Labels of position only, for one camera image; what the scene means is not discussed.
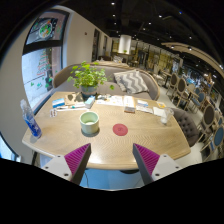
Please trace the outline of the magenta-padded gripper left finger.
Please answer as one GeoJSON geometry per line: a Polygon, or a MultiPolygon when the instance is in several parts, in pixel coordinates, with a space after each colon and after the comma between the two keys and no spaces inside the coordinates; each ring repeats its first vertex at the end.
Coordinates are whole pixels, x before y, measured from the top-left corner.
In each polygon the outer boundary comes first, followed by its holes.
{"type": "Polygon", "coordinates": [[[88,143],[66,155],[55,156],[42,169],[79,185],[90,155],[91,144],[88,143]]]}

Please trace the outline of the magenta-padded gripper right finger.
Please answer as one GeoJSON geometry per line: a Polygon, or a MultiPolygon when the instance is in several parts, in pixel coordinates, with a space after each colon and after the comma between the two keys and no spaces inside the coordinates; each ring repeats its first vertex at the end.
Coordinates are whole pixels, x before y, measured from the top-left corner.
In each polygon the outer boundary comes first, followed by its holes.
{"type": "Polygon", "coordinates": [[[158,155],[136,143],[133,144],[133,155],[145,185],[181,170],[169,155],[158,155]]]}

